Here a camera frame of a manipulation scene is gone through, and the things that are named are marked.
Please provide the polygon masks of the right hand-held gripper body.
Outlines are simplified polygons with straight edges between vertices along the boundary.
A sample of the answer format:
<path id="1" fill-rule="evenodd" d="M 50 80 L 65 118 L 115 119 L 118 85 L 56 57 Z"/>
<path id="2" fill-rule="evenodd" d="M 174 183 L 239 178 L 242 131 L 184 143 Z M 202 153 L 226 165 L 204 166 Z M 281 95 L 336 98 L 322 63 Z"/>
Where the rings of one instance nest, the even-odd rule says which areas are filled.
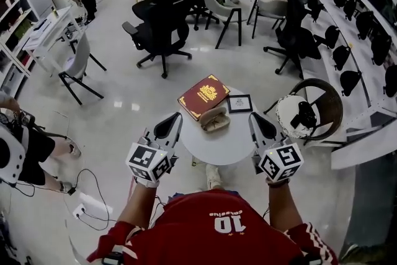
<path id="1" fill-rule="evenodd" d="M 303 165 L 303 155 L 297 143 L 289 137 L 272 146 L 261 146 L 254 151 L 252 162 L 256 174 L 265 173 L 271 182 L 290 179 Z"/>

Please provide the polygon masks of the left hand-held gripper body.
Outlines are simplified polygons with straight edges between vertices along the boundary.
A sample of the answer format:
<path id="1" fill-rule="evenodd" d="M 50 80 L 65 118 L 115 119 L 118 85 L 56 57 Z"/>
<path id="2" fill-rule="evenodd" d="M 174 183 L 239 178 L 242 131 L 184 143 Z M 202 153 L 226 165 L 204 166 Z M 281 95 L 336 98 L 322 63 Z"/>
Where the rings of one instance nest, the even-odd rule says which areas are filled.
<path id="1" fill-rule="evenodd" d="M 132 143 L 125 160 L 134 177 L 146 182 L 158 182 L 171 173 L 178 157 L 169 140 L 157 139 L 153 132 L 145 130 L 138 142 Z"/>

